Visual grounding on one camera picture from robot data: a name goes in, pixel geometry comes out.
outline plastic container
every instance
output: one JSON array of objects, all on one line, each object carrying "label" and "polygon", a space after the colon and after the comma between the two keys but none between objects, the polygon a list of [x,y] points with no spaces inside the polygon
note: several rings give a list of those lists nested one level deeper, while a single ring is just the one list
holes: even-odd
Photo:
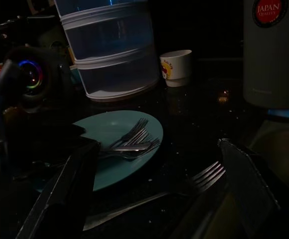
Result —
[{"label": "plastic container", "polygon": [[61,18],[77,60],[102,57],[152,44],[146,3],[90,9]]},{"label": "plastic container", "polygon": [[112,6],[128,2],[140,2],[147,0],[57,0],[55,2],[59,16],[64,16],[91,8]]},{"label": "plastic container", "polygon": [[153,47],[76,62],[86,94],[95,101],[116,101],[150,88],[159,79]]}]

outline plate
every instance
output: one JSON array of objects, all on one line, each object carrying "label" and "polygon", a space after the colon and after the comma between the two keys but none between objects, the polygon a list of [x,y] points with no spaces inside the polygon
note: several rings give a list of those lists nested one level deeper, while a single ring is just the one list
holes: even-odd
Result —
[{"label": "plate", "polygon": [[[85,128],[86,133],[82,135],[83,137],[97,140],[102,143],[103,147],[107,147],[122,135],[128,133],[140,118],[146,118],[149,121],[146,125],[147,131],[162,142],[163,128],[160,122],[143,112],[107,112],[82,119],[74,124]],[[132,162],[119,157],[100,160],[96,171],[94,191],[108,187],[128,177],[146,164],[157,150],[158,148],[155,148]]]}]

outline white thermos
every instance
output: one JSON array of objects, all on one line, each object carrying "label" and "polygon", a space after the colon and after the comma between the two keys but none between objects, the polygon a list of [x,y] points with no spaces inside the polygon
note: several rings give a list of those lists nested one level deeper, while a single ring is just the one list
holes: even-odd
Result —
[{"label": "white thermos", "polygon": [[244,98],[289,109],[289,0],[244,0]]}]

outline white cup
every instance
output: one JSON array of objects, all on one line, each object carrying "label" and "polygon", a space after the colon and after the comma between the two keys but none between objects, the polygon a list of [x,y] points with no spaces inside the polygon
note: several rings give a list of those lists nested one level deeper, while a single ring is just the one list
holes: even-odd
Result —
[{"label": "white cup", "polygon": [[187,85],[192,75],[192,51],[180,50],[160,56],[162,75],[169,87]]}]

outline fork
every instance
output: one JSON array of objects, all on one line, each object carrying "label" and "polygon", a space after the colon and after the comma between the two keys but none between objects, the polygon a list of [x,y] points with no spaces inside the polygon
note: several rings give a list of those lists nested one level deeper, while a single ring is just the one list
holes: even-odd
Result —
[{"label": "fork", "polygon": [[126,159],[127,161],[133,161],[137,159],[138,157],[149,153],[156,147],[160,145],[160,140],[158,138],[153,139],[152,135],[148,133],[148,131],[145,128],[142,128],[139,130],[128,142],[122,144],[123,146],[131,146],[131,145],[137,145],[137,144],[142,144],[142,143],[151,143],[150,146],[143,151],[139,152],[113,152],[109,151],[110,148],[107,148],[104,150],[103,154],[100,155],[100,158],[109,158],[112,156],[117,156],[117,157],[122,157]]},{"label": "fork", "polygon": [[[189,193],[191,193],[193,189],[194,193],[201,194],[202,192],[210,188],[214,183],[216,183],[224,175],[224,173],[225,173],[224,167],[217,161],[213,163],[211,166],[204,169],[203,171],[199,172],[194,177],[192,177],[189,184],[187,182],[184,182],[184,184],[182,184],[181,187],[183,186],[187,187],[187,185],[189,185],[189,187],[192,186]],[[129,204],[127,206],[118,208],[113,211],[87,217],[84,226],[84,231],[95,228],[125,212],[130,211],[131,209],[134,209],[136,207],[139,207],[143,204],[146,204],[148,202],[151,202],[155,199],[164,197],[169,194],[187,195],[187,192],[183,193],[182,188],[173,192],[162,192],[152,197],[140,200],[138,202]]]},{"label": "fork", "polygon": [[109,148],[115,146],[119,142],[124,143],[129,141],[136,133],[138,133],[141,129],[143,129],[148,122],[149,121],[147,119],[141,118],[128,133],[126,133],[120,139],[110,144]]}]

